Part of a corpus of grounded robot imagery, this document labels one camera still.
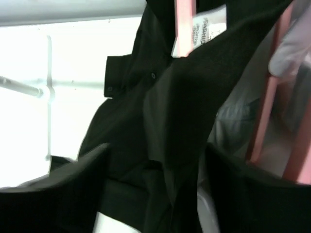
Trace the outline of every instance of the black shirt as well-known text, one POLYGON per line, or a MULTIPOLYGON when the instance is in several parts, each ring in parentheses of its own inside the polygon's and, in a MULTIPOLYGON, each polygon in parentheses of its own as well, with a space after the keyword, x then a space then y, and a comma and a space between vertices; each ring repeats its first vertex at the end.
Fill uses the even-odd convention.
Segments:
POLYGON ((147 1, 132 54, 107 60, 105 95, 113 98, 79 152, 111 145, 103 214, 143 233, 201 232, 198 158, 218 109, 290 2, 197 0, 198 13, 225 3, 227 30, 173 59, 174 0, 147 1))

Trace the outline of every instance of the hanging clothes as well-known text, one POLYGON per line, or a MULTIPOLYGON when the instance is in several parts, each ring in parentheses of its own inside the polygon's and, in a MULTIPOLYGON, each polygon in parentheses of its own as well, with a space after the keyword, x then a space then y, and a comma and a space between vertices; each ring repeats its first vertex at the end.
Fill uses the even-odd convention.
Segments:
MULTIPOLYGON (((291 22, 309 6, 310 0, 293 2, 291 22)), ((228 154, 244 157, 257 118, 260 98, 265 90, 267 67, 271 59, 273 27, 247 64, 240 80, 219 109, 208 142, 228 154)))
POLYGON ((105 95, 113 98, 79 151, 111 146, 101 213, 142 233, 202 232, 199 157, 219 108, 290 2, 197 0, 197 13, 226 4, 227 30, 174 59, 174 0, 147 1, 132 54, 107 59, 105 95))
POLYGON ((310 232, 310 185, 280 179, 212 145, 206 166, 221 233, 310 232))

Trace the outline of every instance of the metal rod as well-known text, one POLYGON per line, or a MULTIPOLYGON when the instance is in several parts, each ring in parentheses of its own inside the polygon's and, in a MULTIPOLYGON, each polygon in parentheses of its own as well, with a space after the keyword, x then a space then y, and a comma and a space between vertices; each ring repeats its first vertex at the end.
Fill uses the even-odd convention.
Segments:
POLYGON ((0 76, 0 87, 37 98, 40 98, 43 95, 43 91, 37 87, 25 85, 2 76, 0 76))

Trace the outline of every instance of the clothing label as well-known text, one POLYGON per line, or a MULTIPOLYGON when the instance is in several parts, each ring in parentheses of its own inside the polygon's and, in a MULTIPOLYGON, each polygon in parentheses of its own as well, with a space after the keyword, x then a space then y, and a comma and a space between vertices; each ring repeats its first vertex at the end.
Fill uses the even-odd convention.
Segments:
MULTIPOLYGON (((226 29, 226 5, 223 5, 212 11, 207 11, 195 15, 192 19, 192 43, 193 49, 201 46, 202 44, 214 39, 219 34, 223 33, 226 29)), ((177 51, 177 41, 173 46, 172 57, 179 57, 177 51)))

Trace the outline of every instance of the black fabric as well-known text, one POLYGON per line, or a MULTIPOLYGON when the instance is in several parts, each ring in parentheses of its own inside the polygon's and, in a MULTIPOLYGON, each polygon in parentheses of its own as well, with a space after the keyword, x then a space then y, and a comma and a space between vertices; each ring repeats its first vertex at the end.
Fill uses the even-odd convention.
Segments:
POLYGON ((248 166, 212 145, 206 166, 222 233, 311 232, 311 186, 248 166))
POLYGON ((0 232, 93 232, 109 154, 107 145, 99 145, 48 177, 0 189, 0 232))
POLYGON ((50 172, 62 167, 65 164, 70 164, 70 163, 72 163, 72 161, 69 160, 68 158, 59 157, 59 156, 51 156, 50 172))
MULTIPOLYGON (((102 213, 143 233, 201 231, 195 229, 198 158, 218 109, 290 2, 198 0, 198 12, 226 3, 227 31, 187 58, 173 59, 174 0, 147 1, 128 65, 115 72, 121 92, 95 113, 79 157, 110 143, 109 179, 143 189, 148 198, 137 192, 142 202, 133 209, 136 200, 124 186, 125 195, 112 198, 114 205, 103 206, 102 213), (144 210, 138 214, 144 219, 137 220, 136 210, 144 210)), ((113 75, 115 68, 106 71, 113 75)), ((105 190, 107 196, 112 189, 105 190)))
POLYGON ((113 98, 121 92, 122 80, 129 65, 131 55, 109 56, 107 58, 105 73, 104 96, 113 98))

